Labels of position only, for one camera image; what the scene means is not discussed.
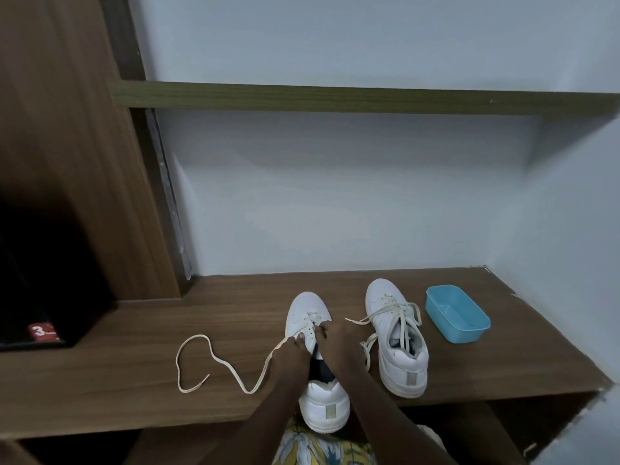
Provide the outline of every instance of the hand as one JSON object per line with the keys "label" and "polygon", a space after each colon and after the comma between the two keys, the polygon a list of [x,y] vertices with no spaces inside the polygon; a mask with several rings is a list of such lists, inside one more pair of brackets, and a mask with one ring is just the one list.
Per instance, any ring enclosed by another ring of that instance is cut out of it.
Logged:
{"label": "hand", "polygon": [[314,327],[314,335],[323,360],[340,382],[347,375],[366,372],[366,357],[355,336],[354,325],[323,321]]}
{"label": "hand", "polygon": [[290,387],[298,398],[301,397],[308,383],[310,358],[303,333],[299,333],[297,339],[292,336],[287,339],[272,356],[272,375],[276,385]]}

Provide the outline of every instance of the untied shoelace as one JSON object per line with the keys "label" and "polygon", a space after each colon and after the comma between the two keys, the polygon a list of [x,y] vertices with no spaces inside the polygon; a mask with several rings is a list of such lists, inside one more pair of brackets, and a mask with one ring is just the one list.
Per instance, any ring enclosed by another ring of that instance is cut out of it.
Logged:
{"label": "untied shoelace", "polygon": [[[407,330],[407,315],[412,316],[416,326],[421,326],[422,317],[420,316],[420,307],[418,307],[415,303],[400,303],[395,297],[388,294],[384,294],[383,297],[381,297],[381,300],[385,300],[386,303],[375,313],[372,313],[361,320],[351,320],[351,318],[345,318],[345,320],[351,321],[356,325],[368,325],[376,316],[381,315],[382,313],[394,313],[400,318],[400,348],[404,349],[406,352],[409,352],[410,340],[409,331]],[[370,366],[370,350],[373,348],[373,344],[375,344],[376,340],[377,334],[372,333],[368,336],[366,341],[362,341],[360,343],[366,353],[367,369]]]}
{"label": "untied shoelace", "polygon": [[[316,326],[316,325],[321,324],[322,320],[323,319],[320,314],[316,312],[308,312],[306,316],[303,317],[304,326],[301,327],[299,330],[297,330],[297,332],[294,333],[292,337],[296,338],[299,333],[301,333],[303,330],[305,330],[306,328],[310,326]],[[245,388],[243,380],[241,380],[241,377],[239,377],[239,374],[237,374],[237,371],[235,370],[235,368],[229,362],[225,361],[224,359],[220,359],[213,353],[213,346],[211,345],[211,340],[209,339],[209,336],[204,335],[204,334],[195,334],[194,336],[190,336],[188,339],[183,341],[183,344],[181,345],[181,347],[179,347],[179,351],[177,351],[177,357],[175,359],[175,364],[177,365],[177,387],[179,387],[179,391],[181,391],[182,393],[191,393],[199,389],[202,386],[202,384],[205,383],[205,381],[211,376],[211,374],[207,375],[196,386],[193,386],[191,388],[184,389],[181,386],[181,366],[179,365],[179,357],[181,356],[181,352],[183,351],[183,348],[185,347],[185,345],[189,343],[191,340],[196,339],[196,338],[204,338],[206,339],[207,343],[209,343],[209,351],[211,351],[211,357],[213,357],[213,360],[215,360],[215,362],[219,362],[220,364],[223,364],[226,367],[228,367],[228,369],[234,375],[237,383],[239,384],[243,392],[247,393],[248,395],[252,395],[257,392],[257,390],[260,388],[260,384],[263,383],[263,379],[265,378],[265,374],[267,373],[267,368],[269,367],[269,361],[274,355],[274,351],[276,349],[279,349],[289,337],[290,336],[285,337],[282,341],[280,341],[275,346],[275,348],[272,349],[271,352],[269,352],[267,359],[265,359],[265,364],[263,365],[263,371],[260,373],[260,377],[257,380],[256,385],[254,385],[254,388],[252,388],[252,390],[247,390]]]}

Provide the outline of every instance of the upper wooden shelf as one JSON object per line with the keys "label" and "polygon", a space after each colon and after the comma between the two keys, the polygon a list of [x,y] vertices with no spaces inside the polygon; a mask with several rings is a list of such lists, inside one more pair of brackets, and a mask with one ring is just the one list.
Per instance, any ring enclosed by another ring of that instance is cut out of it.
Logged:
{"label": "upper wooden shelf", "polygon": [[[206,342],[196,340],[183,352],[183,385],[211,377],[182,394],[174,365],[179,345],[194,334],[210,336],[215,353],[253,386],[297,294],[316,292],[333,319],[361,319],[368,284],[378,277],[422,308],[429,346],[429,386],[421,398],[394,398],[401,406],[593,392],[611,384],[484,268],[211,276],[182,300],[122,304],[74,348],[0,353],[0,439],[247,418],[270,385],[245,395]],[[425,292],[438,284],[461,287],[489,315],[491,329],[478,342],[450,344],[427,317]],[[373,328],[356,329],[362,340]],[[380,381],[376,347],[371,374]]]}
{"label": "upper wooden shelf", "polygon": [[117,80],[116,105],[130,108],[243,109],[353,113],[605,116],[620,107],[616,93],[412,90],[234,85]]}

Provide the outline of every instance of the forearm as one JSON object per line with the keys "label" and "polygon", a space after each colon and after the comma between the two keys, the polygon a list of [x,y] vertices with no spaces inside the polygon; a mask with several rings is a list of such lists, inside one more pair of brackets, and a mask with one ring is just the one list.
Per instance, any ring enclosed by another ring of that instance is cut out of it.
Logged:
{"label": "forearm", "polygon": [[201,465],[270,465],[298,399],[296,389],[288,384],[277,384],[241,429],[219,444]]}
{"label": "forearm", "polygon": [[349,395],[379,465],[455,462],[394,404],[366,371],[351,371],[339,379]]}

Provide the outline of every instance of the person's right arm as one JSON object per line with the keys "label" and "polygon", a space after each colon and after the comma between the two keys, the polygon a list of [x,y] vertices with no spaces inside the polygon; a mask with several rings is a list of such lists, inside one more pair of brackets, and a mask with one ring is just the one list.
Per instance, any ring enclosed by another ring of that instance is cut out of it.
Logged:
{"label": "person's right arm", "polygon": [[364,366],[353,325],[322,322],[314,332],[323,359],[349,395],[380,465],[456,465],[454,460],[400,411]]}

